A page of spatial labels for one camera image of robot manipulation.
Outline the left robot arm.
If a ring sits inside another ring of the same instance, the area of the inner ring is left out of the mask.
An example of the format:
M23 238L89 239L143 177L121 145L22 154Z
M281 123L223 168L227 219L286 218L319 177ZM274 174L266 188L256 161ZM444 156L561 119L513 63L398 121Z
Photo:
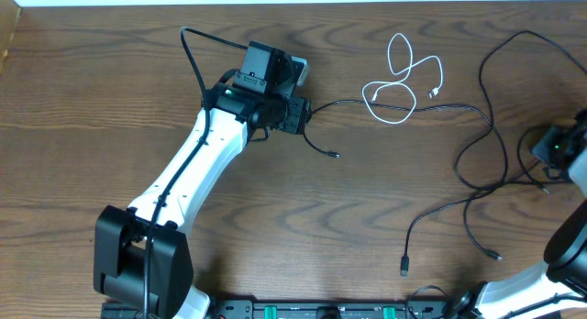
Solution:
M252 41L241 68L203 92L193 130L161 175L125 209L108 205L94 237L94 289L146 318L203 318L210 297L193 285L188 247L195 218L219 176L256 130L299 135L309 100L306 60Z

